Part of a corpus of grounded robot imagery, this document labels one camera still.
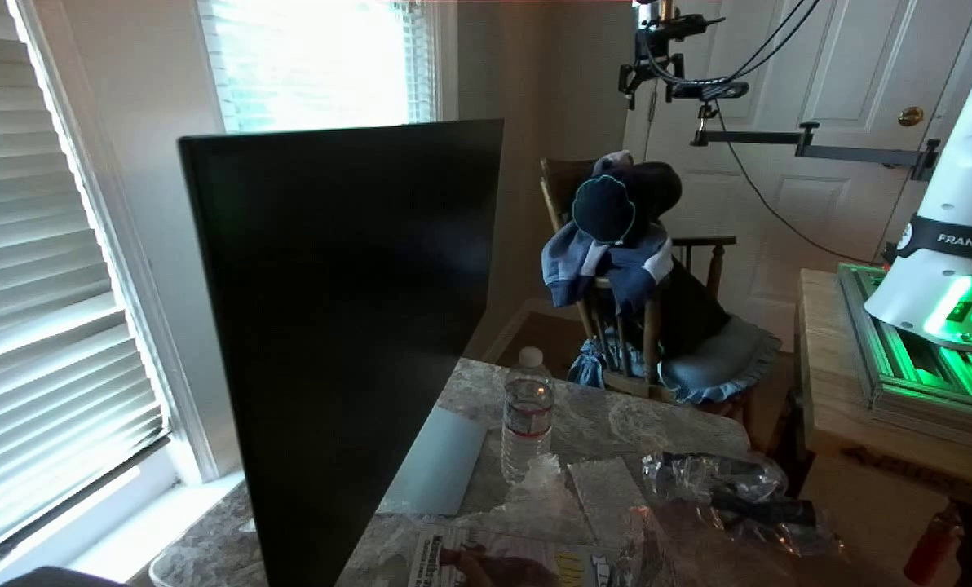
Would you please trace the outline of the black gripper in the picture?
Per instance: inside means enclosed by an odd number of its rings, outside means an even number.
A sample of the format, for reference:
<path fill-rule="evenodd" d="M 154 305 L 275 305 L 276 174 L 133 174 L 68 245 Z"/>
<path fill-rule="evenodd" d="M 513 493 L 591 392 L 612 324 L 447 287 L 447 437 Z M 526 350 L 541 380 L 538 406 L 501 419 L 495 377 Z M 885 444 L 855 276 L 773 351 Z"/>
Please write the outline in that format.
<path fill-rule="evenodd" d="M 661 81 L 668 102 L 718 93 L 721 78 L 688 78 L 685 55 L 675 51 L 675 41 L 708 32 L 718 17 L 683 12 L 675 0 L 632 0 L 632 17 L 632 60 L 616 71 L 616 92 L 627 105 L 637 105 L 646 81 Z"/>

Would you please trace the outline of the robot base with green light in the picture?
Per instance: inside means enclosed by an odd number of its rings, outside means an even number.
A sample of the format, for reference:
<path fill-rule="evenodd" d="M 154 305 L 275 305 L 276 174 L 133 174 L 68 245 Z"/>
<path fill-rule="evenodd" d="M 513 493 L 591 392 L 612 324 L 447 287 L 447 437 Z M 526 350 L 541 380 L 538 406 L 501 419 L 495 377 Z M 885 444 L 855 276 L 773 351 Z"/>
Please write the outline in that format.
<path fill-rule="evenodd" d="M 972 405 L 972 89 L 853 328 L 871 388 Z"/>

